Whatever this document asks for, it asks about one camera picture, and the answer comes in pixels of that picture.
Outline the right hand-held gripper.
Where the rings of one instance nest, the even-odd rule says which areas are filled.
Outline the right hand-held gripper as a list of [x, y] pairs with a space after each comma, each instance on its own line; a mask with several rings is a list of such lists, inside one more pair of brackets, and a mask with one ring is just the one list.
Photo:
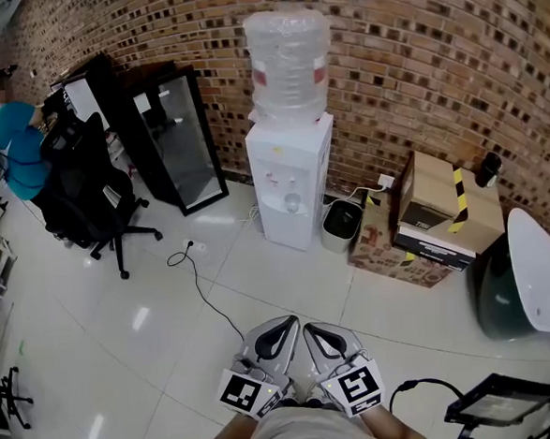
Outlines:
[[385, 390], [379, 365], [361, 351], [363, 345], [350, 329], [306, 323], [303, 336], [318, 374], [331, 371], [320, 387], [345, 416], [357, 417], [382, 404]]

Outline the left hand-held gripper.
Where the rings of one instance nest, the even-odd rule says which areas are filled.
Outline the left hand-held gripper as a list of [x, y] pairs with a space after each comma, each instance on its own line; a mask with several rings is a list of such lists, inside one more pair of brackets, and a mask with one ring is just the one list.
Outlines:
[[[256, 326], [244, 338], [241, 355], [223, 370], [217, 400], [240, 415], [261, 420], [279, 405], [292, 380], [286, 373], [301, 330], [297, 315]], [[259, 359], [259, 365], [249, 359]]]

